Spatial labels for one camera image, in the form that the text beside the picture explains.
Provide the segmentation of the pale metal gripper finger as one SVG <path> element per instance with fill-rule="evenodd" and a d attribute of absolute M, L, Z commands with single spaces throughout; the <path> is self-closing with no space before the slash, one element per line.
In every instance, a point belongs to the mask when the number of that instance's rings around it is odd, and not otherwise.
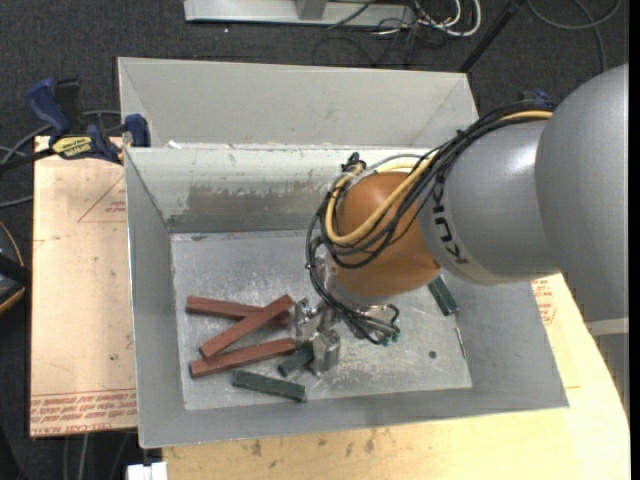
<path fill-rule="evenodd" d="M 336 331 L 319 333 L 312 340 L 313 359 L 309 368 L 314 374 L 331 370 L 339 361 L 341 341 Z"/>
<path fill-rule="evenodd" d="M 318 327 L 321 323 L 319 307 L 311 304 L 307 297 L 299 299 L 295 303 L 293 323 L 296 345 L 303 346 L 312 342 L 319 334 Z"/>

